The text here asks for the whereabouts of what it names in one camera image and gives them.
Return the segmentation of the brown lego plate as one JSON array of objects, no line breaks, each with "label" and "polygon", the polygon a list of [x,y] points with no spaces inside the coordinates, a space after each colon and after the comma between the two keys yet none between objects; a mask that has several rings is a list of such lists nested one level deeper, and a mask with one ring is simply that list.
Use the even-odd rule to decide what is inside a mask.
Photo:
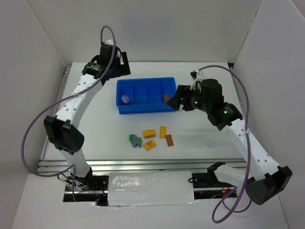
[{"label": "brown lego plate", "polygon": [[165,103],[167,103],[167,102],[170,100],[168,94],[164,94],[164,95],[163,95],[163,98],[164,98],[164,102],[165,102]]},{"label": "brown lego plate", "polygon": [[172,135],[166,135],[165,139],[168,147],[174,146]]}]

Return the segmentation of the purple flower lego piece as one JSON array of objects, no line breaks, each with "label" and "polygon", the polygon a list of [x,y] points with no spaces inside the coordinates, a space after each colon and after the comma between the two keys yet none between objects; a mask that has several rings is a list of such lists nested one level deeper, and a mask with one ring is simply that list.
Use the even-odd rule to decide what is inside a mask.
[{"label": "purple flower lego piece", "polygon": [[123,105],[129,105],[130,104],[130,98],[127,95],[121,96],[121,101]]}]

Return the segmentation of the green lego brick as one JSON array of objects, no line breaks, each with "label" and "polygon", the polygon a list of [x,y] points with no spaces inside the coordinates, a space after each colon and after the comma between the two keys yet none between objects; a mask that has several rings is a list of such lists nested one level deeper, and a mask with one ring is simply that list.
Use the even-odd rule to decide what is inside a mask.
[{"label": "green lego brick", "polygon": [[142,147],[142,139],[137,135],[131,134],[129,135],[129,141],[133,147]]}]

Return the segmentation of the purple lego brick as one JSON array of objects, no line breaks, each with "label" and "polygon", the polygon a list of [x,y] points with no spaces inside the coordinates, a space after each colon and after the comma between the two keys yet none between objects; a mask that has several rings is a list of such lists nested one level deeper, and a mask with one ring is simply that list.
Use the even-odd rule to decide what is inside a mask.
[{"label": "purple lego brick", "polygon": [[142,145],[142,140],[140,137],[133,135],[132,136],[132,146],[135,147],[141,147]]}]

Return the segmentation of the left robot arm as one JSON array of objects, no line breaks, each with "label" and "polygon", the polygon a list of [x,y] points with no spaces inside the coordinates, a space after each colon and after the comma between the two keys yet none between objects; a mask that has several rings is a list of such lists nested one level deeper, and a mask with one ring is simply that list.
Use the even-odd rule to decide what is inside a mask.
[{"label": "left robot arm", "polygon": [[84,135],[78,130],[81,118],[91,100],[108,80],[130,73],[127,54],[113,40],[102,42],[100,53],[82,70],[72,98],[54,116],[46,116],[44,119],[49,141],[72,167],[72,176],[88,188],[95,188],[97,182],[82,151]]}]

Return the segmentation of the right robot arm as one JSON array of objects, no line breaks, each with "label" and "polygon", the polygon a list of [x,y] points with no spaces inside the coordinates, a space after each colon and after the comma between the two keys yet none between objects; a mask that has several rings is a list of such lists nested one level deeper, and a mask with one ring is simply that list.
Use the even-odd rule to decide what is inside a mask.
[{"label": "right robot arm", "polygon": [[179,85],[167,105],[175,111],[198,109],[205,112],[210,123],[231,140],[250,167],[246,174],[225,163],[217,163],[210,169],[213,179],[238,187],[245,182],[248,197],[257,205],[264,204],[285,189],[293,175],[292,170],[272,159],[245,128],[245,119],[236,106],[225,102],[222,86],[216,79]]}]

